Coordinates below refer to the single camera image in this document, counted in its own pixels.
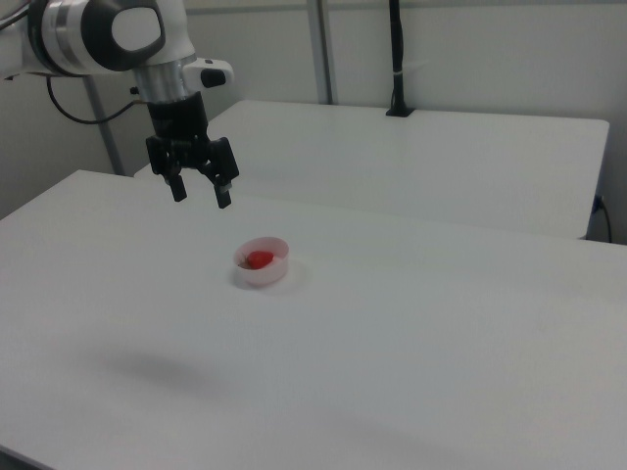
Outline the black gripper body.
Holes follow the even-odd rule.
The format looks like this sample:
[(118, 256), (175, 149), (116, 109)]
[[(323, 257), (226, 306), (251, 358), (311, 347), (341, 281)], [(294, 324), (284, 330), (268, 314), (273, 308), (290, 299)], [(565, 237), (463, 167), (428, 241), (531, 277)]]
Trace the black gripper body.
[(169, 103), (149, 103), (154, 135), (147, 138), (153, 170), (198, 168), (210, 160), (208, 119), (200, 92)]

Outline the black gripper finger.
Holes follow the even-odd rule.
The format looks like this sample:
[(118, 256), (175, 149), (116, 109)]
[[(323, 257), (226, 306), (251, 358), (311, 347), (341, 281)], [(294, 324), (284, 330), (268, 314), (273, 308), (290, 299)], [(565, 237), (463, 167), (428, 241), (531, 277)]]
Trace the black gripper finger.
[(169, 186), (173, 199), (181, 202), (187, 198), (183, 179), (180, 175), (180, 160), (168, 139), (151, 136), (146, 139), (150, 167), (155, 175), (160, 175)]
[(231, 204), (232, 181), (240, 174), (231, 145), (226, 137), (206, 143), (200, 171), (214, 185), (217, 205), (225, 209)]

